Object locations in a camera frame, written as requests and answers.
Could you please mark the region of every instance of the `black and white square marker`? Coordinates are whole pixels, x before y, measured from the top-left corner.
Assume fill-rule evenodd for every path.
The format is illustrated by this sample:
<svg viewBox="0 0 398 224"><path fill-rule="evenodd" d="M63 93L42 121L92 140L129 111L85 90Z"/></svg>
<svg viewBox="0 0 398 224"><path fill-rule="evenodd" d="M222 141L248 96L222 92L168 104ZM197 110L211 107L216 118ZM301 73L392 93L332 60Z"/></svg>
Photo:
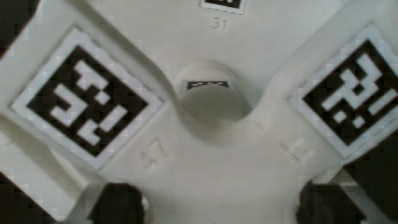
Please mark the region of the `black and white square marker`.
<svg viewBox="0 0 398 224"><path fill-rule="evenodd" d="M158 97L72 29L14 100L19 116L97 168L159 106Z"/></svg>
<svg viewBox="0 0 398 224"><path fill-rule="evenodd" d="M204 8L243 14L246 0L200 0L200 6Z"/></svg>
<svg viewBox="0 0 398 224"><path fill-rule="evenodd" d="M184 81L184 90L188 91L190 89L207 85L216 85L232 89L230 81Z"/></svg>
<svg viewBox="0 0 398 224"><path fill-rule="evenodd" d="M291 103L348 157L369 150L398 128L398 57L371 25L344 52L312 76Z"/></svg>

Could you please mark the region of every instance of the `printed number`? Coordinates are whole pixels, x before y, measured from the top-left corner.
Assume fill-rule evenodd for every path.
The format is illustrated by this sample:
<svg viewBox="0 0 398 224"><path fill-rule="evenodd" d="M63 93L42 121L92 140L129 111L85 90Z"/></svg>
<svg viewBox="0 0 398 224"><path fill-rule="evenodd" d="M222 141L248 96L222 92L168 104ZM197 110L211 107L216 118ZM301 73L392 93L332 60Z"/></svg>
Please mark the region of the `printed number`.
<svg viewBox="0 0 398 224"><path fill-rule="evenodd" d="M213 18L213 26L211 28L214 30L225 30L227 29L227 19L222 19L218 17Z"/></svg>

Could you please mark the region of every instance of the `dark background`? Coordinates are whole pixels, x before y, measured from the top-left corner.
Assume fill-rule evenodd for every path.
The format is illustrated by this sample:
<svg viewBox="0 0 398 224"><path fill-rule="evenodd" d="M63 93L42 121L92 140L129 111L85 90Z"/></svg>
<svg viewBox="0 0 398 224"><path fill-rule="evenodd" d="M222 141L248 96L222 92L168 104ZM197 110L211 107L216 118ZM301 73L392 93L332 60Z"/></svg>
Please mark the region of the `dark background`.
<svg viewBox="0 0 398 224"><path fill-rule="evenodd" d="M33 15L37 3L39 0L0 0L0 60ZM0 172L0 224L53 222L53 218Z"/></svg>
<svg viewBox="0 0 398 224"><path fill-rule="evenodd" d="M21 32L39 0L0 0L0 57Z"/></svg>

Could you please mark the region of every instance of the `black object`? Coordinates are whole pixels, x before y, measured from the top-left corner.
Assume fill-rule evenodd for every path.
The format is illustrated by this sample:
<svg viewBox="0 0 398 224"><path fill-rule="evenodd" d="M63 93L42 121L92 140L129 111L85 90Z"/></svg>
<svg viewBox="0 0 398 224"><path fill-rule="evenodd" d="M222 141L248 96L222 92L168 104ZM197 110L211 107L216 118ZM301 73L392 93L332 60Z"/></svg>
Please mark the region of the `black object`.
<svg viewBox="0 0 398 224"><path fill-rule="evenodd" d="M39 0L0 0L0 57L31 18Z"/></svg>
<svg viewBox="0 0 398 224"><path fill-rule="evenodd" d="M51 224L53 217L0 173L0 223Z"/></svg>
<svg viewBox="0 0 398 224"><path fill-rule="evenodd" d="M305 185L296 211L298 224L360 224L364 214L337 185Z"/></svg>
<svg viewBox="0 0 398 224"><path fill-rule="evenodd" d="M127 184L108 184L88 215L94 224L143 224L142 195Z"/></svg>
<svg viewBox="0 0 398 224"><path fill-rule="evenodd" d="M398 221L398 131L344 169L381 212Z"/></svg>

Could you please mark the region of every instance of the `white surface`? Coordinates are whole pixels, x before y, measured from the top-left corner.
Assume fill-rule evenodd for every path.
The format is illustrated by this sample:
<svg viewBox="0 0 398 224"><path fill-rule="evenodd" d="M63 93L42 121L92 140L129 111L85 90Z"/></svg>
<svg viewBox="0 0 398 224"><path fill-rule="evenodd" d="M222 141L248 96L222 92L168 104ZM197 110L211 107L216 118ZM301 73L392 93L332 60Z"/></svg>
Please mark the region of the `white surface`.
<svg viewBox="0 0 398 224"><path fill-rule="evenodd" d="M204 9L198 0L88 0L97 15L83 1L44 1L35 23L0 64L0 111L81 165L8 108L31 71L78 25L163 99L163 109L97 171L140 188L154 224L294 223L301 186L342 161L287 98L369 22L398 49L396 1L344 2L250 1L245 14L234 15ZM227 19L227 27L214 24L214 18ZM230 68L234 87L252 105L243 119L220 127L186 115L172 89L181 81L206 77L177 76L200 60Z"/></svg>

